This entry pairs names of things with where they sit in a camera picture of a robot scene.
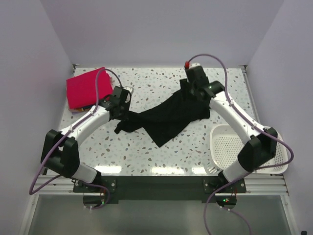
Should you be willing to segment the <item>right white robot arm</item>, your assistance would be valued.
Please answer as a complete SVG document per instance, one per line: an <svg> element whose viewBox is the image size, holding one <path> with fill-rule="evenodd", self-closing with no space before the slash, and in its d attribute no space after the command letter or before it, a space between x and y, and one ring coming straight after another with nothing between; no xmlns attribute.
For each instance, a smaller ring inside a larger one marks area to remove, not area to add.
<svg viewBox="0 0 313 235"><path fill-rule="evenodd" d="M226 92L219 81L209 82L203 67L185 66L186 79L180 80L184 98L196 98L207 104L230 125L243 143L237 159L218 174L217 186L223 192L235 187L235 179L251 174L276 155L278 133L274 128L265 128L245 111Z"/></svg>

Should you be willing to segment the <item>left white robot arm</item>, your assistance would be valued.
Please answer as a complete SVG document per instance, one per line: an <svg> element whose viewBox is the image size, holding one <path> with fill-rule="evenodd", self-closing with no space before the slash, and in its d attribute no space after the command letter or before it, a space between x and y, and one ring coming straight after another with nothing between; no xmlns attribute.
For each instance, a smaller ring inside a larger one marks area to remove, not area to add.
<svg viewBox="0 0 313 235"><path fill-rule="evenodd" d="M101 173L80 161L80 145L99 127L111 120L125 120L132 94L131 87L116 86L113 93L92 106L80 119L60 131L50 130L45 137L41 163L65 178L84 182L90 192L101 188Z"/></svg>

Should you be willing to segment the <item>black t shirt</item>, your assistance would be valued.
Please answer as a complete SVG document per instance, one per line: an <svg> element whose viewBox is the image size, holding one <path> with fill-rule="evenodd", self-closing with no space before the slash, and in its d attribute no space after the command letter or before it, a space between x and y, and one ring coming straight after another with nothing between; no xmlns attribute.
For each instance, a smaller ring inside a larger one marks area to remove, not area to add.
<svg viewBox="0 0 313 235"><path fill-rule="evenodd" d="M210 118L210 108L185 89L174 92L161 104L141 113L129 111L128 118L118 123L114 132L127 133L144 128L158 147L182 132L189 123Z"/></svg>

